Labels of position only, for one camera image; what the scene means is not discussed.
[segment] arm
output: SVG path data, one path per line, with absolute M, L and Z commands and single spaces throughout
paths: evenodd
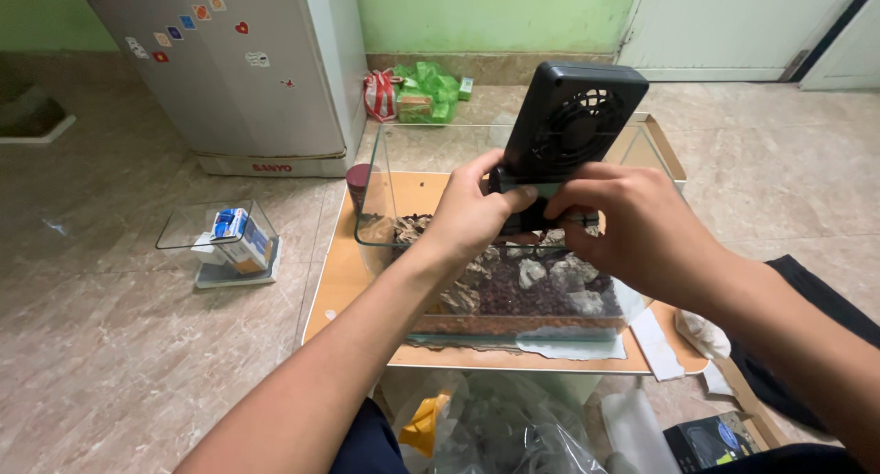
M 736 255 L 655 170 L 584 166 L 544 212 L 599 209 L 605 235 L 566 224 L 566 244 L 632 288 L 715 322 L 781 376 L 863 466 L 880 471 L 880 350 L 804 300 L 773 268 Z
M 482 196 L 479 179 L 501 155 L 455 170 L 422 238 L 236 404 L 175 472 L 329 470 L 361 402 L 426 306 L 512 212 L 534 202 L 533 187 Z

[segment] black fabric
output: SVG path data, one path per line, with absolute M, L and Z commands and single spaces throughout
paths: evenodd
M 839 322 L 844 328 L 880 348 L 880 326 L 857 307 L 844 299 L 791 255 L 767 261 L 797 292 L 814 306 Z M 828 432 L 825 425 L 806 405 L 795 398 L 791 390 L 777 379 L 763 364 L 747 353 L 742 345 L 731 341 L 731 359 L 748 381 L 755 395 L 780 413 L 809 427 Z
M 865 470 L 839 446 L 786 445 L 705 468 L 700 474 L 862 474 Z
M 380 407 L 367 398 L 339 447 L 330 474 L 409 474 L 403 465 L 391 425 Z

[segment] small refrigerator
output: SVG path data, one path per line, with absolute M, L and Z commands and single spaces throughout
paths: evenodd
M 87 0 L 204 170 L 344 176 L 363 133 L 357 0 Z

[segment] red container lid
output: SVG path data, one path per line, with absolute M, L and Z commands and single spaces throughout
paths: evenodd
M 348 188 L 351 188 L 356 192 L 363 192 L 367 187 L 368 178 L 369 165 L 366 163 L 351 166 L 345 174 L 345 181 L 348 184 Z

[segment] green plastic bag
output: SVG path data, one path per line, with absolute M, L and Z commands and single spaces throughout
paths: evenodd
M 397 116 L 402 123 L 449 123 L 455 117 L 458 89 L 455 77 L 434 62 L 397 65 L 395 77 L 404 81 L 397 91 Z

